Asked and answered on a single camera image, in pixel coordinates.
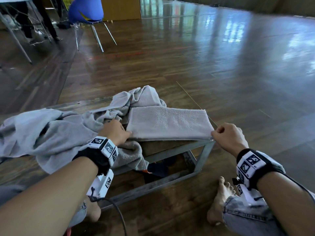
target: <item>chair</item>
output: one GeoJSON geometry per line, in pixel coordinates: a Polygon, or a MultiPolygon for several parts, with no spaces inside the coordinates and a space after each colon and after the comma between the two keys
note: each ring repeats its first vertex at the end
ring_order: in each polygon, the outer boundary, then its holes
{"type": "MultiPolygon", "coordinates": [[[[103,7],[101,0],[73,0],[71,5],[69,6],[68,18],[71,23],[74,25],[78,22],[86,23],[91,25],[92,31],[94,33],[95,39],[100,46],[102,52],[103,47],[100,43],[100,39],[98,38],[97,32],[95,30],[94,24],[102,22],[108,33],[111,35],[114,43],[117,45],[115,39],[110,33],[106,24],[102,21],[104,17],[103,7]]],[[[77,39],[77,28],[74,26],[76,41],[77,41],[77,49],[79,50],[78,39],[77,39]]]]}

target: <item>dark wood floor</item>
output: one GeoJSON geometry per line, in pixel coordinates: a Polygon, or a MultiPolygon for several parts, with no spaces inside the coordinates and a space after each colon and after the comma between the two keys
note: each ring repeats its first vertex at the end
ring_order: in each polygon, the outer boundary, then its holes
{"type": "Polygon", "coordinates": [[[57,103],[77,49],[73,29],[56,31],[63,41],[45,41],[36,46],[28,45],[21,32],[15,31],[32,64],[9,32],[5,29],[0,31],[0,114],[57,103]]]}
{"type": "MultiPolygon", "coordinates": [[[[179,84],[217,125],[241,127],[250,147],[315,191],[315,20],[179,1],[140,3],[148,19],[108,24],[117,46],[96,25],[104,53],[84,28],[58,103],[179,84]]],[[[206,222],[219,176],[235,176],[235,159],[217,147],[198,176],[121,205],[129,235],[234,235],[206,222]]],[[[138,175],[124,174],[114,178],[110,194],[140,184],[138,175]]],[[[73,232],[123,235],[114,210],[73,232]]]]}

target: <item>wooden panel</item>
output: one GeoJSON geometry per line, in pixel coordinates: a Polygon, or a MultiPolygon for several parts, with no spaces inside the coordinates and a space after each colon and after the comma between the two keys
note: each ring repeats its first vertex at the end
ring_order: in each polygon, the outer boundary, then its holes
{"type": "Polygon", "coordinates": [[[141,19],[139,0],[102,0],[104,20],[141,19]]]}

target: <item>black cable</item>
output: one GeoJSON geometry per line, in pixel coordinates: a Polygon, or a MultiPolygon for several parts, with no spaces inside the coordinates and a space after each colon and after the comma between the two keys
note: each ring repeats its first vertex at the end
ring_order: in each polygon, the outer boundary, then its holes
{"type": "Polygon", "coordinates": [[[101,200],[106,200],[106,201],[108,201],[109,203],[111,203],[111,204],[115,207],[115,209],[117,210],[117,212],[119,213],[120,220],[121,220],[121,222],[122,222],[122,224],[123,224],[123,227],[124,227],[125,236],[127,236],[126,224],[125,224],[123,215],[122,215],[120,209],[118,208],[118,206],[117,206],[112,200],[107,199],[107,198],[105,198],[105,197],[101,197],[101,198],[94,197],[94,196],[93,196],[94,190],[95,190],[95,189],[94,189],[93,187],[91,187],[92,194],[91,194],[91,196],[89,196],[90,201],[91,201],[91,202],[99,202],[99,201],[101,201],[101,200]]]}

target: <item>crumpled towel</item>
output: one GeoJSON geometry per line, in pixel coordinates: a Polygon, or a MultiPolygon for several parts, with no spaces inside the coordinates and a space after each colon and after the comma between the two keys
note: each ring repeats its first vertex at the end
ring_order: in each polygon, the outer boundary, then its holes
{"type": "Polygon", "coordinates": [[[166,141],[211,139],[214,128],[205,110],[151,106],[132,108],[126,130],[137,141],[166,141]]]}
{"type": "MultiPolygon", "coordinates": [[[[116,94],[108,107],[84,114],[45,108],[21,113],[6,119],[0,127],[0,157],[35,155],[40,167],[52,174],[71,162],[80,147],[97,136],[105,120],[121,120],[130,107],[143,106],[166,104],[154,88],[144,86],[116,94]]],[[[139,143],[126,142],[118,151],[113,167],[127,164],[135,170],[147,169],[139,143]]]]}

